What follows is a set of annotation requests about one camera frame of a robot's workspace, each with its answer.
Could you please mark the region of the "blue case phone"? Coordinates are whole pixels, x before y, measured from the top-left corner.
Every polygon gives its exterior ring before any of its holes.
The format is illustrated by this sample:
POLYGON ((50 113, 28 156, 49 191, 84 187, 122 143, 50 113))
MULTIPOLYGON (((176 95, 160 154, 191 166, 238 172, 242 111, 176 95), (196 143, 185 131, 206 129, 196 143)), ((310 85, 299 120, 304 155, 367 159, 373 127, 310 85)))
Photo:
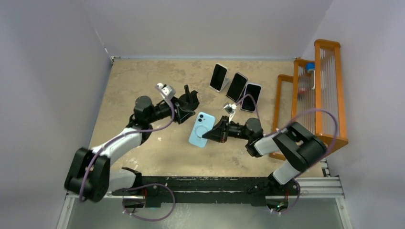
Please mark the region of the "blue case phone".
POLYGON ((214 116, 204 112, 199 112, 189 136, 189 143, 194 146, 204 148, 208 140, 203 138, 203 135, 210 131, 214 124, 214 116))

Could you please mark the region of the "purple case phone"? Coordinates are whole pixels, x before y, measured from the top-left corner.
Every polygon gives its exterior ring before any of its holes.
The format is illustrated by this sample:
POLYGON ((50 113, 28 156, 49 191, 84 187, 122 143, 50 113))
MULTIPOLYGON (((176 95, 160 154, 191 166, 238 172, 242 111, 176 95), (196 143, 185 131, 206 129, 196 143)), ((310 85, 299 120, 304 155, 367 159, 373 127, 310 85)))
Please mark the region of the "purple case phone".
POLYGON ((248 82, 248 78, 245 77, 241 73, 236 73, 231 81, 231 84, 228 88, 226 96, 230 98, 232 101, 237 102, 240 98, 242 93, 244 92, 245 85, 248 82))

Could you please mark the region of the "silver metal phone stand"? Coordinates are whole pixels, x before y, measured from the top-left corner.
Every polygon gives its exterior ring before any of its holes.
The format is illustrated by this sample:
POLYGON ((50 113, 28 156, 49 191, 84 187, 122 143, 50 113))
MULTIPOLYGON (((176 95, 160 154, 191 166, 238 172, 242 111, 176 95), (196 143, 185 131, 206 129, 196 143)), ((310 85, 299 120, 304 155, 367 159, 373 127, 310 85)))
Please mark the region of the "silver metal phone stand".
POLYGON ((220 91, 223 91, 224 88, 228 85, 228 83, 229 83, 229 78, 225 77, 224 80, 223 80, 222 87, 221 87, 220 91))

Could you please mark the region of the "black round base phone stand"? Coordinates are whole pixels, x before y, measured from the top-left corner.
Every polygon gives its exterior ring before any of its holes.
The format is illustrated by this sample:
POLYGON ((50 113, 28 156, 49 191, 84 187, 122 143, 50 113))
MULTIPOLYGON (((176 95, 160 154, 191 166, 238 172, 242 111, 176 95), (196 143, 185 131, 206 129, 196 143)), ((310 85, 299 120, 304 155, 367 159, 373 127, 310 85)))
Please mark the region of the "black round base phone stand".
POLYGON ((197 97, 198 92, 196 90, 193 90, 190 92, 187 84, 184 86, 184 90, 185 90, 185 101, 186 101, 187 107, 190 110, 196 110, 198 105, 200 104, 198 97, 197 97))

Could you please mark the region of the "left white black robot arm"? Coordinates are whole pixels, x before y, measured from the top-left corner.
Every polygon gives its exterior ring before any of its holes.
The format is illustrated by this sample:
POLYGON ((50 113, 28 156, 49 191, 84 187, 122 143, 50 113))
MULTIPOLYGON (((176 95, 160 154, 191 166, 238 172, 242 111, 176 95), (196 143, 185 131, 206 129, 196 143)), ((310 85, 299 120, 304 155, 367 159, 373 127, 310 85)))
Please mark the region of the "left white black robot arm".
POLYGON ((121 133, 91 149, 75 152, 64 182, 64 188, 79 195, 80 201, 99 202, 108 192, 124 189, 130 195, 142 190, 141 173, 124 167, 112 173, 110 167, 130 150, 142 145, 154 132, 152 123, 170 117, 181 124, 195 115, 199 105, 197 91, 185 88, 179 98, 165 98, 154 105, 148 96, 135 101, 134 112, 121 133))

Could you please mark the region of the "white case phone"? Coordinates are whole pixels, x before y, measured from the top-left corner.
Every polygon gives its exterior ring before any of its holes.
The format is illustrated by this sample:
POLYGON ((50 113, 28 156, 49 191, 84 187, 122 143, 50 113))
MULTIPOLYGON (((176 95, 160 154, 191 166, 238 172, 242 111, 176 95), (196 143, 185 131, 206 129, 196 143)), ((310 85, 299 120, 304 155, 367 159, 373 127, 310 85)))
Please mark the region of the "white case phone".
POLYGON ((216 63, 214 66, 214 69, 213 69, 213 74, 211 76, 209 86, 213 90, 220 92, 223 80, 225 77, 227 77, 227 73, 228 73, 228 69, 225 66, 223 66, 219 63, 216 63))

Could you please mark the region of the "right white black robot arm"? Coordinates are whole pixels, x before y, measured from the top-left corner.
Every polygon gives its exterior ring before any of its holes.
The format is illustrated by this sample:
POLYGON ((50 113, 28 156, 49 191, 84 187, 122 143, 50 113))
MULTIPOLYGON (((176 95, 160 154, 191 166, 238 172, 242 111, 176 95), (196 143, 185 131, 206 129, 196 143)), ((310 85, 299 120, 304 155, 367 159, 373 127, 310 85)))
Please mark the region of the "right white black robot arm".
POLYGON ((265 184, 274 194, 284 191, 291 180, 312 167, 327 152, 325 144, 298 122, 292 122, 286 128, 265 136, 257 118, 249 118, 241 125, 223 116, 202 137, 219 143, 226 142, 229 137, 244 139, 247 141, 245 148, 252 157, 281 152, 285 161, 268 176, 265 184))

